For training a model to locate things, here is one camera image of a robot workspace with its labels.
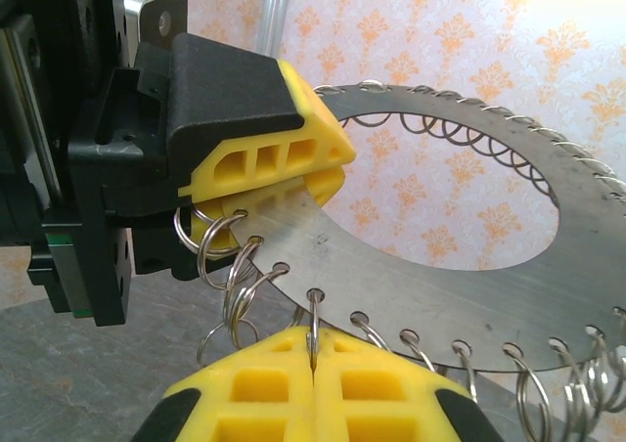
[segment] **wire coil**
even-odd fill
[[[389,86],[376,80],[364,80],[358,87],[361,91],[379,94],[391,90]],[[345,91],[343,87],[333,85],[323,85],[315,89],[315,92],[320,97],[337,95],[345,93]],[[454,91],[435,91],[431,87],[423,85],[408,88],[406,91],[408,93],[429,95],[432,98],[453,100],[459,105],[475,106],[479,111],[490,111],[506,120],[515,120],[525,125],[528,131],[545,137],[549,143],[566,151],[587,169],[592,170],[594,177],[608,187],[609,194],[606,198],[618,201],[626,207],[626,183],[617,178],[614,170],[608,164],[594,158],[582,146],[568,141],[559,131],[544,127],[531,117],[515,114],[504,107],[489,106],[477,98],[465,98]],[[345,126],[350,119],[354,119],[362,126],[378,127],[387,123],[392,116],[393,113],[386,114],[380,121],[376,122],[368,122],[355,116],[345,119],[342,124]],[[446,139],[457,146],[472,147],[481,155],[495,158],[499,163],[512,168],[520,176],[530,181],[540,193],[548,196],[557,205],[556,197],[545,178],[532,164],[513,149],[499,144],[485,134],[457,123],[439,120],[440,123],[437,124],[438,121],[435,118],[421,116],[423,128],[416,129],[411,126],[403,114],[400,114],[399,117],[404,128],[410,132],[428,133],[433,137]],[[176,233],[181,243],[198,255],[198,270],[201,279],[210,287],[224,292],[222,322],[207,333],[198,349],[197,361],[202,366],[201,356],[204,348],[211,337],[222,328],[228,331],[233,345],[238,349],[242,347],[239,336],[240,323],[244,323],[251,328],[255,339],[259,339],[258,329],[246,318],[246,314],[260,285],[267,281],[272,281],[281,275],[288,274],[290,268],[287,264],[277,263],[269,273],[260,274],[250,262],[254,252],[262,247],[262,239],[260,238],[249,239],[247,243],[237,249],[215,250],[210,248],[211,241],[215,238],[217,232],[222,229],[228,229],[235,222],[245,219],[246,214],[244,212],[236,212],[232,216],[219,219],[211,219],[195,207],[192,212],[208,225],[200,244],[193,243],[185,234],[181,225],[179,211],[174,216]],[[214,282],[206,273],[205,260],[207,258],[223,257],[233,252],[236,252],[237,256],[229,270],[228,279],[225,283]],[[319,327],[322,320],[321,317],[323,316],[320,313],[320,309],[324,291],[322,287],[313,290],[316,292],[307,295],[311,304],[311,332],[308,334],[307,339],[311,366],[315,367],[316,355],[319,350]],[[299,324],[304,313],[305,310],[303,308],[296,306],[288,327]],[[626,311],[620,307],[615,307],[614,314],[616,319],[620,321],[622,335],[626,337]],[[350,316],[350,323],[355,327],[355,330],[364,335],[367,341],[391,352],[383,336],[377,332],[375,327],[370,325],[366,314],[355,311]],[[573,434],[576,434],[578,440],[584,440],[594,430],[602,413],[618,413],[626,409],[626,390],[624,389],[624,383],[626,382],[626,357],[620,357],[617,349],[608,348],[604,339],[604,333],[601,330],[595,327],[588,327],[587,335],[590,337],[589,359],[582,364],[575,362],[567,349],[566,343],[563,341],[553,338],[547,343],[549,348],[558,354],[562,366],[569,369],[568,381],[562,389],[565,403],[565,421],[563,430],[559,435],[556,434],[554,424],[556,420],[553,409],[554,398],[549,396],[539,373],[533,371],[526,363],[522,349],[514,343],[503,344],[503,353],[514,363],[518,370],[515,383],[516,407],[520,425],[527,440],[533,442],[565,441]],[[415,360],[424,364],[432,372],[445,374],[446,369],[433,365],[427,356],[427,349],[421,348],[420,337],[415,331],[410,329],[402,330],[399,333],[399,337],[409,351],[407,355],[412,355]],[[451,343],[450,350],[458,357],[461,367],[468,373],[466,387],[471,398],[477,402],[479,394],[476,384],[476,371],[471,364],[471,343],[457,340]],[[530,403],[528,394],[533,387],[540,400],[538,424],[535,424],[535,421],[532,420],[529,414]]]

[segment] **metal disc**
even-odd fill
[[[567,343],[576,361],[588,359],[588,325],[602,330],[610,346],[623,344],[614,313],[615,307],[626,306],[626,208],[615,192],[620,182],[599,179],[588,163],[572,156],[571,147],[559,142],[564,138],[546,137],[548,129],[530,130],[537,127],[535,121],[452,92],[397,86],[327,90],[324,102],[339,120],[360,114],[421,114],[474,129],[512,148],[550,186],[559,228],[553,243],[525,263],[492,271],[438,269],[352,237],[300,184],[267,199],[241,198],[236,206],[249,211],[247,219],[232,227],[237,241],[264,239],[253,259],[259,270],[270,271],[277,262],[291,267],[274,286],[305,309],[306,292],[321,289],[326,296],[320,304],[323,321],[359,335],[350,315],[363,312],[400,354],[408,351],[399,333],[412,330],[430,360],[449,367],[461,367],[452,350],[455,340],[470,346],[475,369],[492,372],[516,371],[502,350],[507,342],[515,343],[538,371],[562,367],[549,345],[551,337]]]

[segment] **hole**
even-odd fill
[[[324,294],[323,290],[320,290],[318,288],[310,288],[306,292],[306,298],[309,299],[309,302],[313,302],[317,298],[318,303],[322,303],[326,298],[326,295]]]
[[[87,31],[91,31],[91,26],[93,25],[92,21],[93,17],[91,16],[91,9],[87,7],[85,9],[85,23],[87,24]]]
[[[604,337],[603,331],[595,325],[587,325],[585,333],[590,337]]]
[[[220,416],[209,442],[284,442],[286,419]]]
[[[290,399],[290,376],[275,369],[243,369],[233,379],[231,401],[277,403]]]
[[[505,342],[502,345],[502,350],[508,356],[517,357],[517,359],[521,359],[524,357],[523,351],[514,342]]]
[[[341,374],[344,400],[402,401],[406,397],[400,378],[387,371],[353,370]]]
[[[302,168],[308,165],[315,157],[315,141],[293,142],[287,153],[287,169]]]
[[[557,351],[559,354],[567,354],[569,353],[569,347],[567,347],[567,343],[558,337],[551,337],[548,339],[548,344],[550,344],[550,348],[553,351]]]
[[[416,422],[411,418],[382,416],[351,417],[346,420],[348,442],[414,442]]]
[[[352,236],[406,261],[456,271],[509,268],[553,243],[559,210],[550,187],[518,155],[520,173],[504,166],[511,164],[508,147],[431,116],[374,113],[358,120],[344,120],[358,156],[322,207]],[[444,127],[449,139],[473,148],[443,138]],[[479,152],[502,152],[500,162]]]
[[[283,341],[276,347],[272,348],[272,352],[289,352],[293,349],[292,341]]]
[[[28,58],[34,68],[41,66],[41,54],[39,53],[39,46],[37,46],[35,38],[28,40]]]
[[[256,153],[256,175],[267,178],[276,175],[278,152],[281,146],[261,147]]]
[[[350,314],[350,323],[352,323],[352,325],[354,326],[359,326],[359,325],[368,325],[370,323],[370,317],[368,317],[365,313],[363,312],[352,312]]]
[[[164,269],[165,263],[162,259],[158,258],[147,258],[141,262],[141,268],[146,273],[153,273],[156,271],[160,271]]]
[[[342,341],[341,339],[335,340],[333,348],[335,352],[357,352],[357,350],[353,346],[345,341]]]
[[[452,350],[456,353],[463,353],[468,357],[471,356],[471,346],[462,339],[452,341]]]
[[[419,344],[420,336],[413,330],[402,330],[400,332],[400,340],[405,344]]]
[[[231,184],[243,181],[246,177],[246,153],[232,152],[219,160],[213,173],[217,184]]]
[[[263,240],[263,237],[259,237],[258,235],[253,235],[252,237],[250,237],[247,240],[250,243],[259,243],[259,244],[263,244],[263,242],[265,242],[265,240]]]
[[[291,266],[287,263],[278,262],[272,266],[272,271],[275,273],[286,274],[291,270]]]
[[[329,153],[329,160],[337,161],[339,160],[340,157],[341,157],[341,152],[339,151],[339,149],[337,147],[333,147],[331,149],[331,152]]]

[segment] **rectangular cutout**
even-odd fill
[[[290,376],[274,369],[244,369],[233,378],[231,401],[282,403],[290,399]]]
[[[210,442],[284,442],[287,420],[222,418]]]
[[[416,423],[410,418],[348,418],[349,442],[415,442]]]
[[[246,177],[246,152],[231,152],[215,165],[213,181],[219,185],[239,182]]]
[[[292,142],[287,153],[287,169],[308,165],[315,158],[316,143],[313,139]]]
[[[406,400],[400,378],[391,372],[354,370],[341,374],[344,400]]]
[[[269,178],[278,171],[278,152],[281,146],[261,147],[256,153],[256,176]]]

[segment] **gray table surface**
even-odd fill
[[[218,291],[158,273],[133,280],[120,327],[56,315],[46,300],[0,311],[0,440],[129,440],[164,390],[198,369],[198,342],[219,323],[220,306]],[[267,336],[291,311],[268,286],[249,317]],[[205,357],[233,351],[218,333]],[[505,440],[523,441],[514,395],[481,376],[478,385],[480,406]]]

